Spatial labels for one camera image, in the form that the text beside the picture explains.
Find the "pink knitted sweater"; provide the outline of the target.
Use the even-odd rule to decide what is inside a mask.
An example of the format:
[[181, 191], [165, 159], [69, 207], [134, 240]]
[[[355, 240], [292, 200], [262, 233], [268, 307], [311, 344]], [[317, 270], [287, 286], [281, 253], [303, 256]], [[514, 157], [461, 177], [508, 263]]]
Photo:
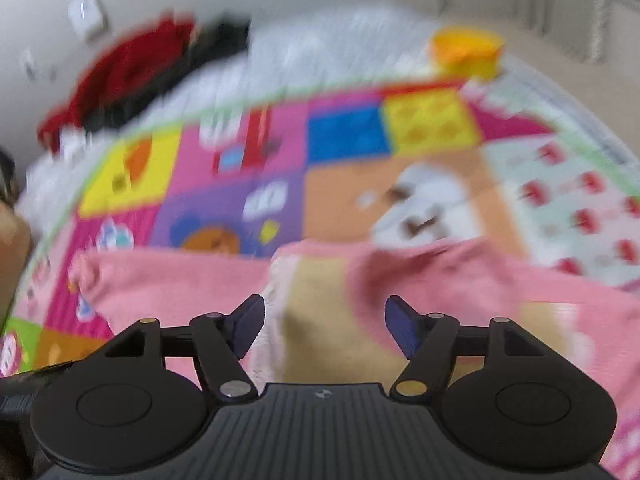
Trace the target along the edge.
[[487, 240], [385, 250], [304, 240], [269, 259], [134, 248], [80, 252], [67, 285], [119, 333], [140, 318], [184, 325], [265, 300], [265, 324], [243, 366], [268, 382], [379, 382], [405, 361], [384, 323], [388, 297], [464, 325], [510, 318], [608, 390], [618, 425], [603, 465], [639, 474], [639, 299], [510, 257]]

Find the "colourful cartoon play mat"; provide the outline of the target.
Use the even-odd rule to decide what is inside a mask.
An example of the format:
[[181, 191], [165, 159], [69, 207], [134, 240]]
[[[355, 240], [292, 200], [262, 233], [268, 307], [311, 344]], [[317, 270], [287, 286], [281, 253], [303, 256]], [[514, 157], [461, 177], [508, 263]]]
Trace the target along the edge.
[[70, 197], [6, 321], [3, 375], [80, 358], [113, 335], [66, 278], [91, 248], [268, 258], [306, 238], [484, 236], [639, 288], [637, 170], [586, 110], [512, 74], [218, 108], [110, 144]]

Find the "yellow orange round container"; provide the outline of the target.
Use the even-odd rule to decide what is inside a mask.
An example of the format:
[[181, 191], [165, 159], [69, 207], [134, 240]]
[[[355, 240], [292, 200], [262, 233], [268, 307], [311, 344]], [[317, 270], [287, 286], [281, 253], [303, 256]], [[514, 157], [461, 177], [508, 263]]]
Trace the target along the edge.
[[493, 80], [500, 74], [504, 39], [488, 30], [445, 26], [430, 40], [436, 70], [452, 78]]

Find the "red garment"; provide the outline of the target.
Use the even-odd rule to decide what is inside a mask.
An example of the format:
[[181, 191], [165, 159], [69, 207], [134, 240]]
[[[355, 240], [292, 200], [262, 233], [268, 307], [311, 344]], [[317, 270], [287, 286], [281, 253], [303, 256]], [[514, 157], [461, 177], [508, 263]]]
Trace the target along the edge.
[[78, 128], [91, 113], [142, 88], [180, 58], [195, 26], [193, 15], [169, 11], [125, 32], [85, 69], [67, 99], [43, 117], [37, 128], [39, 144], [57, 153], [64, 127]]

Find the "black garment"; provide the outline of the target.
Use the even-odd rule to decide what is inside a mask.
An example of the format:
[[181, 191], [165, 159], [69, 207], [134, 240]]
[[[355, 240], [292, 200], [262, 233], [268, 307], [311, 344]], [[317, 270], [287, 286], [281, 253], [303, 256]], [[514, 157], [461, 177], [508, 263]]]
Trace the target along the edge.
[[204, 65], [232, 58], [250, 46], [250, 19], [246, 16], [224, 15], [206, 24], [191, 40], [178, 58], [142, 84], [112, 104], [98, 107], [82, 120], [88, 133], [103, 129], [116, 130], [141, 115], [149, 105]]

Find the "white quilted bed cover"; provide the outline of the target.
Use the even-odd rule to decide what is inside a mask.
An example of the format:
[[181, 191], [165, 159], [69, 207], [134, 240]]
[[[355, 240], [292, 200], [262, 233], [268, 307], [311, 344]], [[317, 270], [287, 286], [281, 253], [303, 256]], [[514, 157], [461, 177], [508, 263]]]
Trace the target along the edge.
[[[70, 154], [40, 156], [27, 170], [15, 210], [35, 236], [48, 234], [105, 150], [120, 136], [193, 117], [204, 110], [288, 98], [351, 84], [431, 76], [427, 43], [442, 22], [390, 3], [343, 6], [300, 18], [255, 24], [247, 52], [215, 61], [155, 99], [116, 130], [76, 144]], [[506, 22], [487, 29], [506, 38], [495, 103], [516, 110], [527, 99], [571, 133], [584, 134], [616, 174], [639, 184], [639, 90], [608, 66], [569, 58]]]

